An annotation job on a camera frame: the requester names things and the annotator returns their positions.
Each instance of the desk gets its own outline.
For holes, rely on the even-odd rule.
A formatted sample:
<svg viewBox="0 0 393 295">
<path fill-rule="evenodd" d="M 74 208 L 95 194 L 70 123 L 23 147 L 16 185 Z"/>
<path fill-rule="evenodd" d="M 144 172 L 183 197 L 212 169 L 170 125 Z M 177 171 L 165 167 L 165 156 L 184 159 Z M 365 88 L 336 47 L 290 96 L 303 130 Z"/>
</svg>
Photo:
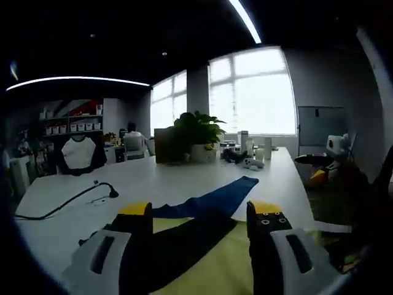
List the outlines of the desk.
<svg viewBox="0 0 393 295">
<path fill-rule="evenodd" d="M 111 183 L 120 195 L 117 199 L 92 203 L 92 200 L 109 193 L 108 187 L 100 186 L 51 218 L 44 221 L 19 220 L 18 224 L 38 261 L 60 278 L 60 273 L 71 263 L 71 255 L 78 248 L 78 241 L 112 222 L 122 207 L 141 201 L 152 202 L 154 208 L 166 203 L 177 205 L 243 175 L 258 178 L 259 183 L 235 212 L 235 219 L 245 221 L 246 202 L 259 199 L 277 203 L 293 227 L 317 228 L 302 181 L 284 147 L 273 152 L 271 161 L 266 161 L 261 171 L 246 170 L 222 160 L 209 164 L 169 166 L 156 164 L 154 157 L 148 157 L 106 165 L 81 176 L 38 178 L 26 192 L 17 214 L 43 215 L 92 186 L 94 180 Z"/>
</svg>

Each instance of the white storage box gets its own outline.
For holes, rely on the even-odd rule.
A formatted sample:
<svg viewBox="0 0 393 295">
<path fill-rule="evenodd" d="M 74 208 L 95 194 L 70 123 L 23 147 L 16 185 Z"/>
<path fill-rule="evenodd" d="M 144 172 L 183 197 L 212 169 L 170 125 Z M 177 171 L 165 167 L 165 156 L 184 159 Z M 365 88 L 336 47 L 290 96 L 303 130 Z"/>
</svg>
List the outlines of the white storage box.
<svg viewBox="0 0 393 295">
<path fill-rule="evenodd" d="M 85 124 L 78 124 L 78 131 L 85 131 Z"/>
</svg>

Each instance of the ceiling light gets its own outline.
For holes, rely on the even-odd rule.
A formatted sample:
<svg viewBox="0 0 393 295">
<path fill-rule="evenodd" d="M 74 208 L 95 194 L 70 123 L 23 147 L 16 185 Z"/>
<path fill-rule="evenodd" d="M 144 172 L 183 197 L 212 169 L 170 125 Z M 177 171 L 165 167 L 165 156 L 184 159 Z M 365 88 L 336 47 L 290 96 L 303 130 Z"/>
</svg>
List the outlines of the ceiling light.
<svg viewBox="0 0 393 295">
<path fill-rule="evenodd" d="M 9 91 L 11 89 L 32 84 L 32 83 L 37 83 L 37 82 L 43 82 L 43 81 L 51 81 L 51 80 L 66 80 L 66 79 L 82 79 L 82 80 L 101 80 L 101 81 L 111 81 L 111 82 L 120 82 L 120 83 L 128 83 L 128 84 L 134 84 L 134 85 L 141 85 L 141 86 L 150 86 L 149 84 L 146 83 L 140 83 L 140 82 L 134 82 L 134 81 L 128 81 L 128 80 L 121 80 L 121 79 L 112 79 L 112 78 L 101 78 L 101 77 L 83 77 L 83 76 L 65 76 L 65 77 L 50 77 L 50 78 L 42 78 L 42 79 L 35 79 L 35 80 L 30 80 L 26 82 L 22 82 L 19 84 L 15 84 L 11 87 L 8 87 L 6 91 Z"/>
<path fill-rule="evenodd" d="M 247 29 L 250 31 L 251 36 L 254 38 L 255 43 L 256 44 L 261 43 L 257 30 L 252 24 L 250 17 L 248 16 L 247 12 L 244 10 L 244 7 L 240 4 L 239 0 L 229 0 L 229 2 L 231 2 L 232 6 L 236 9 L 243 22 L 246 24 Z"/>
</svg>

